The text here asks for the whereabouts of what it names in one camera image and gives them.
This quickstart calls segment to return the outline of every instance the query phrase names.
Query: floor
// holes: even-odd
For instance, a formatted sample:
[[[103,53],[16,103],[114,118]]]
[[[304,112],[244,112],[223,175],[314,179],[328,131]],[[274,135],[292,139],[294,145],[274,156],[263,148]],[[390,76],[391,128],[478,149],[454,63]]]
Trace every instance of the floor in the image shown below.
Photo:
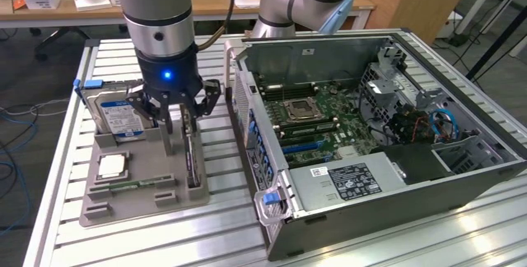
[[[458,11],[467,13],[475,0],[462,0],[458,5]],[[491,8],[497,0],[489,0],[483,6],[475,20],[482,18],[486,10]],[[499,33],[509,25],[510,21],[518,14],[518,10],[509,8],[501,21],[493,27],[489,34],[479,38],[480,45],[474,45],[466,54],[463,61],[471,67],[479,57],[483,55],[490,44],[498,38]],[[196,31],[200,35],[214,32],[218,23],[200,23]],[[240,33],[248,28],[247,22],[234,23],[230,33]],[[120,33],[118,26],[102,26],[83,28],[92,38],[112,39],[127,38],[126,33]],[[479,26],[472,30],[475,35]],[[63,37],[48,49],[50,60],[36,62],[34,60],[32,48],[51,34],[52,29],[43,29],[42,36],[34,37],[27,29],[18,31],[18,34],[7,41],[0,42],[0,106],[8,107],[16,104],[39,104],[52,99],[64,99],[70,97],[72,90],[72,80],[79,66],[80,55],[83,52],[83,40],[71,34]],[[511,48],[527,32],[527,23],[523,24],[515,35],[510,38],[503,50],[498,52],[497,57]],[[447,47],[448,45],[438,41],[435,46]],[[460,54],[466,46],[451,49]],[[458,58],[448,49],[438,49],[447,61],[454,62]],[[521,54],[519,59],[506,56],[501,63],[493,68],[489,74],[479,80],[480,85],[489,96],[506,108],[515,118],[527,124],[526,100],[527,96],[527,50]],[[456,68],[467,72],[460,63]],[[54,113],[66,109],[66,103],[48,105],[40,109],[42,113]],[[11,112],[23,112],[26,109],[14,109]],[[31,121],[34,117],[24,115],[16,117],[20,121]],[[27,188],[31,197],[31,210],[27,219],[8,233],[2,235],[0,232],[0,266],[20,266],[27,244],[31,237],[31,227],[35,222],[40,197],[47,182],[48,169],[54,160],[55,145],[59,139],[64,115],[39,117],[38,134],[34,140],[20,150],[14,153],[16,162],[23,170],[27,181]],[[0,141],[11,140],[27,125],[14,124],[0,118]],[[0,161],[7,158],[0,154]],[[6,176],[7,170],[0,166],[0,179]],[[0,195],[6,192],[10,180],[0,181]],[[0,231],[3,231],[14,221],[26,213],[27,203],[24,191],[18,183],[14,191],[0,199]]]

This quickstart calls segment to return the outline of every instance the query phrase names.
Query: motherboard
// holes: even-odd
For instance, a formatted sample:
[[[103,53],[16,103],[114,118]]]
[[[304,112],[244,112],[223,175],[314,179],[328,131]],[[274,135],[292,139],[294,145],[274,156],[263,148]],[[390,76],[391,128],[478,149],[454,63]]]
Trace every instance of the motherboard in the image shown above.
[[[379,146],[338,82],[260,87],[290,168],[370,154]]]

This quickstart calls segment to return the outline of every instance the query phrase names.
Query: power supply label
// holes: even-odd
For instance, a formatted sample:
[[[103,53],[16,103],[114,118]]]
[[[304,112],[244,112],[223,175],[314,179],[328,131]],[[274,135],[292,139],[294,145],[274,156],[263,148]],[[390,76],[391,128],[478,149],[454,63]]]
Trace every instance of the power supply label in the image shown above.
[[[103,102],[100,107],[110,129],[118,137],[138,136],[143,133],[142,118],[134,113],[134,107],[126,101]]]
[[[346,201],[382,192],[366,163],[328,170],[332,183]]]

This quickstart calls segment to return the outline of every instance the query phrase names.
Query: aluminum table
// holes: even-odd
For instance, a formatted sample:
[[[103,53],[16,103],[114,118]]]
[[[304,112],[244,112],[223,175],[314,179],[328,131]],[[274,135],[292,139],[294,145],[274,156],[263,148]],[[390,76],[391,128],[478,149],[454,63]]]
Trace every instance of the aluminum table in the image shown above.
[[[497,122],[527,145],[527,129],[414,34],[398,31]],[[204,78],[223,80],[230,35],[199,53]],[[207,37],[198,38],[198,43]],[[424,89],[435,81],[408,63]],[[88,41],[79,79],[140,78],[130,39]],[[171,108],[178,116],[178,107]],[[207,205],[95,228],[79,225],[95,124],[72,93],[24,266],[527,266],[527,174],[451,212],[331,245],[284,261],[266,246],[242,171],[224,99],[200,122],[211,201]]]

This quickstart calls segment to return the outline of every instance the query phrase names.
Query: metal slat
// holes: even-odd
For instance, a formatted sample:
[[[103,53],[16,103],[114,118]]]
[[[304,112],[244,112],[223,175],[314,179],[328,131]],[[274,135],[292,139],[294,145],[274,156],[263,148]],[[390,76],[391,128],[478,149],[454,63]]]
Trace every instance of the metal slat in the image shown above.
[[[220,38],[207,51],[199,53],[199,71],[204,79],[223,79],[223,43],[228,38],[242,37]],[[497,112],[486,95],[466,87],[459,74],[452,72],[438,55],[432,57],[428,49],[422,47],[424,45],[410,35],[403,35],[403,38],[454,80],[455,85],[462,87],[462,91],[491,114],[493,119],[507,127],[519,142],[527,144],[526,133],[515,128],[518,122],[514,118],[506,118],[502,110]],[[198,37],[199,43],[206,39],[207,36]],[[98,66],[94,68],[96,78],[108,81],[140,76],[130,39],[104,40],[98,49]],[[411,60],[407,65],[407,71],[422,87],[436,88],[434,79],[419,65]],[[152,263],[155,266],[422,266],[423,262],[427,266],[446,265],[442,262],[470,266],[468,263],[483,265],[498,262],[498,257],[501,262],[510,261],[513,265],[526,266],[519,265],[527,260],[526,244],[522,242],[527,226],[527,209],[523,206],[527,201],[526,173],[493,187],[454,212],[414,221],[288,260],[267,261],[224,97],[219,100],[212,117],[199,121],[204,130],[202,141],[211,202],[179,212],[83,228],[78,221],[82,207],[78,198],[84,191],[86,162],[92,154],[95,124],[90,112],[86,109],[80,111],[83,121],[79,123],[79,134],[72,137],[79,149],[72,152],[72,163],[66,164],[68,167],[64,168],[71,183],[59,211],[63,223],[56,225],[55,250],[52,254],[44,254],[46,258],[51,257],[54,266],[139,266]],[[171,106],[171,115],[179,117],[179,106]],[[478,249],[478,239],[482,245],[486,245],[486,239],[491,245]]]

